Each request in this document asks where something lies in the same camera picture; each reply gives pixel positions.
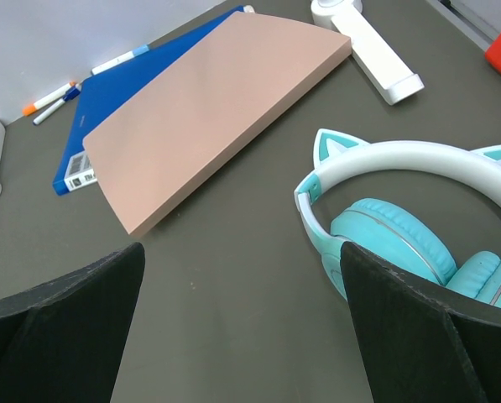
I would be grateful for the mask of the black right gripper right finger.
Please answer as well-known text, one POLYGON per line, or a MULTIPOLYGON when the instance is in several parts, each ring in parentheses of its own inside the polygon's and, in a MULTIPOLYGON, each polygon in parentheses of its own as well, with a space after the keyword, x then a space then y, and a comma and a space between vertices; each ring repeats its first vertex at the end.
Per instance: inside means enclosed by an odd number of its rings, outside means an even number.
POLYGON ((376 402, 501 402, 501 308, 345 243, 347 302, 376 402))

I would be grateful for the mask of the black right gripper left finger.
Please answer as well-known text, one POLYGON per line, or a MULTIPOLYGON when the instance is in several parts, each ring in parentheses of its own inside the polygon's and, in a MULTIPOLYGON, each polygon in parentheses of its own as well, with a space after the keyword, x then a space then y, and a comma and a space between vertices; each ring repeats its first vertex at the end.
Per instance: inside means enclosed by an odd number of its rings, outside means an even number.
POLYGON ((0 299, 0 402, 108 402, 144 277, 132 243, 0 299))

